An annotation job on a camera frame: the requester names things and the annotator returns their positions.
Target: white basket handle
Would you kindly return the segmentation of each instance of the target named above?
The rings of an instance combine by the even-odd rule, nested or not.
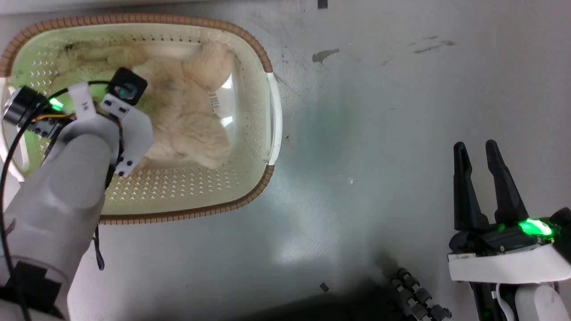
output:
[[[8,93],[8,88],[6,86],[6,78],[0,78],[0,102],[2,105],[4,104],[5,97],[4,95]],[[2,162],[6,161],[6,157],[8,156],[8,149],[10,148],[10,144],[8,142],[8,135],[6,132],[6,126],[4,121],[0,119],[0,156],[2,157]],[[24,164],[28,164],[29,159],[26,152],[26,144],[24,138],[20,140],[20,149],[22,150],[22,158]],[[24,174],[25,170],[21,169],[18,164],[14,160],[10,162],[10,166],[8,167],[10,173],[16,177],[19,182],[23,182],[25,180]]]
[[[278,90],[278,82],[274,73],[268,73],[268,81],[270,83],[271,94],[271,107],[274,109],[274,125],[272,126],[274,132],[272,134],[272,147],[270,149],[270,158],[268,165],[272,166],[276,163],[280,148],[282,147],[282,130],[283,130],[283,115],[282,115],[282,100],[280,98],[280,91]]]

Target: fluffy fur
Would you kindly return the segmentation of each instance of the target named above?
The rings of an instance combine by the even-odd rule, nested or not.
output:
[[[149,115],[155,143],[139,164],[149,161],[193,160],[217,168],[230,154],[230,142],[220,119],[212,112],[208,92],[217,90],[230,76],[234,53],[224,44],[204,44],[187,61],[147,59],[138,46],[90,47],[75,44],[57,61],[60,75],[52,91],[89,80],[109,80],[118,67],[132,67],[148,82],[137,108]],[[104,86],[92,86],[97,101]]]

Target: basket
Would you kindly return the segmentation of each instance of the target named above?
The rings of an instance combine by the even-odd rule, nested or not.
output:
[[[115,176],[106,191],[103,224],[154,223],[231,211],[252,202],[268,185],[282,141],[282,108],[272,65],[260,43],[228,22],[165,14],[107,14],[37,23],[17,35],[0,61],[0,101],[13,87],[28,85],[50,95],[57,53],[77,41],[134,41],[185,55],[201,42],[226,43],[236,54],[227,86],[211,95],[226,127],[232,154],[216,170],[196,163],[145,168]],[[2,124],[0,154],[14,128]],[[26,133],[21,159],[10,172],[21,182],[41,164],[47,142]]]

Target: gray floor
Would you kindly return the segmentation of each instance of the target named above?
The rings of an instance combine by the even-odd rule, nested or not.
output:
[[[84,257],[75,320],[222,320],[324,295],[321,282],[345,295],[396,264],[458,320],[476,320],[468,286],[447,271],[452,145],[467,144],[486,213],[489,138],[532,216],[570,205],[571,2],[316,2],[130,10],[225,19],[257,37],[281,79],[282,153],[245,208],[102,227],[107,268]],[[62,15],[1,17],[2,44]]]

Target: green led indicator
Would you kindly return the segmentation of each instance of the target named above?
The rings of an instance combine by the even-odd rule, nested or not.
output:
[[[527,235],[543,235],[549,236],[553,234],[553,230],[544,222],[538,219],[530,219],[519,223],[521,230]]]
[[[55,111],[62,111],[63,104],[59,102],[59,100],[55,98],[50,99],[51,108]]]

